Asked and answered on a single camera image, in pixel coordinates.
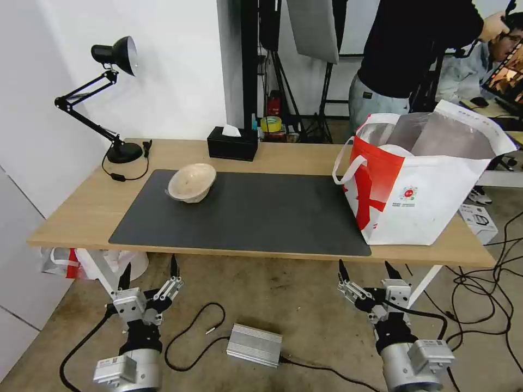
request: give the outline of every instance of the gray pants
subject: gray pants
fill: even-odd
[[[355,135],[356,130],[367,120],[369,114],[408,112],[408,98],[392,98],[378,94],[364,85],[356,75],[349,89],[350,127],[347,138]]]

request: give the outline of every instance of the white bowl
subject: white bowl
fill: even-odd
[[[165,190],[174,200],[186,203],[202,201],[216,179],[216,170],[206,163],[195,163],[182,167],[173,175]]]

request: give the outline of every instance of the hand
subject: hand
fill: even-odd
[[[488,18],[485,18],[483,20],[483,30],[481,31],[478,39],[483,42],[488,42],[496,38],[501,33],[510,33],[508,26],[501,20],[503,17],[505,17],[505,12],[501,11],[490,15]]]

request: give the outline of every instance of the tissue box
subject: tissue box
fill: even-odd
[[[215,127],[207,137],[211,158],[225,158],[239,161],[253,161],[258,150],[256,131],[240,129],[241,137],[225,136],[223,127]]]
[[[459,213],[483,245],[488,244],[496,236],[497,227],[485,208],[462,204]]]

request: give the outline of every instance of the tissue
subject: tissue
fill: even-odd
[[[222,135],[225,136],[233,136],[233,137],[241,137],[240,131],[238,131],[238,128],[226,124],[225,127],[223,127]]]

